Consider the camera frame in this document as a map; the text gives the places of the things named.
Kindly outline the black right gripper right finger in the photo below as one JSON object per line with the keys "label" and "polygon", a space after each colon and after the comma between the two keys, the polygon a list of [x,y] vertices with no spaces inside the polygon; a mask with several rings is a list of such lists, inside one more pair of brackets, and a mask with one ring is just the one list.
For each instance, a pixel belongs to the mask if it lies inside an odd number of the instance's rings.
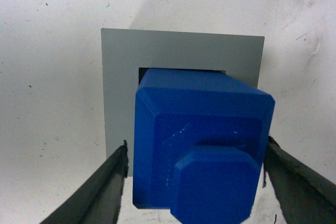
{"label": "black right gripper right finger", "polygon": [[284,151],[271,136],[264,171],[286,223],[335,223],[335,184]]}

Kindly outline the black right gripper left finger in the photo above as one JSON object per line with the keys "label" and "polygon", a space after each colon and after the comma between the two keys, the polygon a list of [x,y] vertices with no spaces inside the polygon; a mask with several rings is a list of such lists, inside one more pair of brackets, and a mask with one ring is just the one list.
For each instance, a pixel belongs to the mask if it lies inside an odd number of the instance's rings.
{"label": "black right gripper left finger", "polygon": [[127,176],[128,145],[123,141],[123,145],[42,223],[117,223]]}

